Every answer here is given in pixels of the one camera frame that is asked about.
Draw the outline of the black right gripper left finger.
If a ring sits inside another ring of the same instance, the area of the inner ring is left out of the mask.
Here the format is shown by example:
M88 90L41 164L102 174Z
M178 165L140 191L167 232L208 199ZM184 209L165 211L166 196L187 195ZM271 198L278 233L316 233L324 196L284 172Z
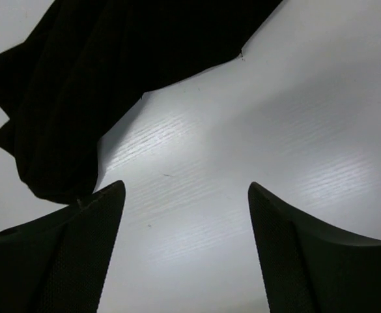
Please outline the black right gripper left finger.
M96 312L126 197L116 181L0 232L0 312Z

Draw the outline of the black skirt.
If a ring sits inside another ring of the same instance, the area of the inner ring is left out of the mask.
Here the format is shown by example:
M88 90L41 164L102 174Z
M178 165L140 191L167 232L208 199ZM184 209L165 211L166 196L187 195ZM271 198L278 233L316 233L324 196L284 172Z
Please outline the black skirt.
M40 199L92 194L100 138L149 91L238 57L277 1L55 1L0 53L0 148Z

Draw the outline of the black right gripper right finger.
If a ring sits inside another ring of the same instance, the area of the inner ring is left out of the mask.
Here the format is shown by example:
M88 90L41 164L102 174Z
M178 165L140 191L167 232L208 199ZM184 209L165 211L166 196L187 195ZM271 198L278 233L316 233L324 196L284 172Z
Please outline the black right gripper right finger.
M248 202L271 312L381 312L381 240L319 220L258 183Z

